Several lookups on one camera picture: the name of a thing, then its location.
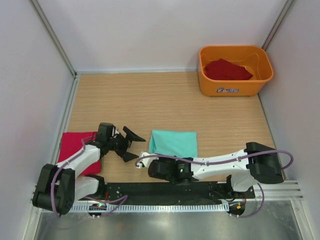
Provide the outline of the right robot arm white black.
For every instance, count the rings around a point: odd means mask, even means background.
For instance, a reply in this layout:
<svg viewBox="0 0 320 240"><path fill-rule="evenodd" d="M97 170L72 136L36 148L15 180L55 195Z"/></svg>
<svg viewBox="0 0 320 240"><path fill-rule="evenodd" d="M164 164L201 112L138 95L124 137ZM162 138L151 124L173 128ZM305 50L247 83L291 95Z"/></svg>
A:
<svg viewBox="0 0 320 240"><path fill-rule="evenodd" d="M237 198L253 185L284 182L278 154L274 148L248 142L244 149L213 157L176 157L143 152L140 167L149 177L175 185L189 185L217 175L227 175L225 192Z"/></svg>

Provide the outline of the teal t shirt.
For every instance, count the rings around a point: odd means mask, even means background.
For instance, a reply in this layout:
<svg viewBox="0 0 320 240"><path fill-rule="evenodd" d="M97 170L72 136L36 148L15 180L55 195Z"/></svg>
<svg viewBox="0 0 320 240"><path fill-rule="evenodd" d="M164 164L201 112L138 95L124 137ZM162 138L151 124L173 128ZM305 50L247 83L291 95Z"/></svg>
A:
<svg viewBox="0 0 320 240"><path fill-rule="evenodd" d="M148 152L179 158L198 157L197 133L194 131L152 130Z"/></svg>

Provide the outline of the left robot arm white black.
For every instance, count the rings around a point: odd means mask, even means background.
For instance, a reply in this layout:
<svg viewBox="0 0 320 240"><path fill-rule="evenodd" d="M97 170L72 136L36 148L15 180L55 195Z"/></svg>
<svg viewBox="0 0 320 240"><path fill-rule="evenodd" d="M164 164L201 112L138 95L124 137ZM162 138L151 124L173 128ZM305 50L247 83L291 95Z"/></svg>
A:
<svg viewBox="0 0 320 240"><path fill-rule="evenodd" d="M128 149L132 142L145 142L145 139L126 126L123 131L126 135L122 135L112 123L102 122L93 136L82 139L81 148L72 156L57 164L45 164L35 186L32 205L60 217L82 198L101 200L106 194L104 178L94 174L81 176L81 173L110 151L124 162L138 158Z"/></svg>

